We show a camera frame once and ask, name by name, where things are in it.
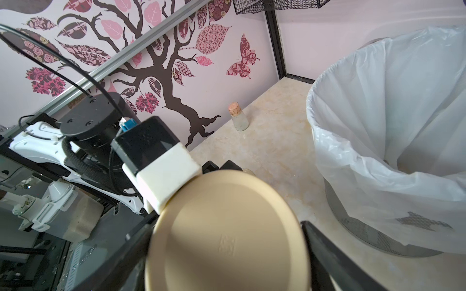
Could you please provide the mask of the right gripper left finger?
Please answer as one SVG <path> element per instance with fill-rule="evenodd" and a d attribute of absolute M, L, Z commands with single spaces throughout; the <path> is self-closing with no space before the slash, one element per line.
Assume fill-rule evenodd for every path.
<path fill-rule="evenodd" d="M 144 272 L 149 243 L 158 214 L 149 214 L 126 235 L 126 242 L 76 291 L 144 291 Z"/>

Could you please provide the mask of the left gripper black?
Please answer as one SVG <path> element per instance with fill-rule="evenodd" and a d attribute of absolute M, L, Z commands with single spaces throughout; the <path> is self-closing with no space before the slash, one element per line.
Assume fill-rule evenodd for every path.
<path fill-rule="evenodd" d="M 238 170 L 238 171 L 243 171 L 241 167 L 239 167 L 236 163 L 234 163 L 231 160 L 228 160 L 225 162 L 222 166 L 218 167 L 214 162 L 212 161 L 207 161 L 202 165 L 202 173 L 210 173 L 214 172 L 217 170 Z"/>

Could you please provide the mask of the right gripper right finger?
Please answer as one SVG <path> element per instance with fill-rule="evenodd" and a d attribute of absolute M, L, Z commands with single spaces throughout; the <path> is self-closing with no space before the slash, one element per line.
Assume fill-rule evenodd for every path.
<path fill-rule="evenodd" d="M 309 221 L 301 222 L 311 263 L 313 291 L 384 291 Z"/>

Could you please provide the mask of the glass jar tan lid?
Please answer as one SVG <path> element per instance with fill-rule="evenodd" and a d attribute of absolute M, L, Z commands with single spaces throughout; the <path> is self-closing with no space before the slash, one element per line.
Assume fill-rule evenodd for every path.
<path fill-rule="evenodd" d="M 307 243 L 269 184 L 219 170 L 190 181 L 161 212 L 144 283 L 148 291 L 307 291 Z"/>

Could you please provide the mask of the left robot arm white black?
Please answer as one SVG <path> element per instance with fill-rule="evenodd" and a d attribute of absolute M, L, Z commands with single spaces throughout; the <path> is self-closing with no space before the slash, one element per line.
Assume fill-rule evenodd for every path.
<path fill-rule="evenodd" d="M 63 74 L 47 65 L 46 58 L 68 65 L 90 82 L 99 95 L 91 95 L 75 82 L 72 85 L 85 98 L 59 121 L 46 112 L 18 120 L 20 133 L 1 138 L 1 155 L 37 173 L 42 180 L 58 178 L 84 190 L 91 191 L 104 201 L 121 203 L 138 215 L 145 215 L 142 196 L 124 174 L 122 161 L 111 147 L 117 136 L 122 117 L 139 122 L 129 104 L 115 92 L 108 92 L 73 61 L 63 57 L 52 45 L 7 25 L 1 26 L 1 40 L 39 68 L 27 73 L 37 86 L 43 82 L 67 80 Z"/>

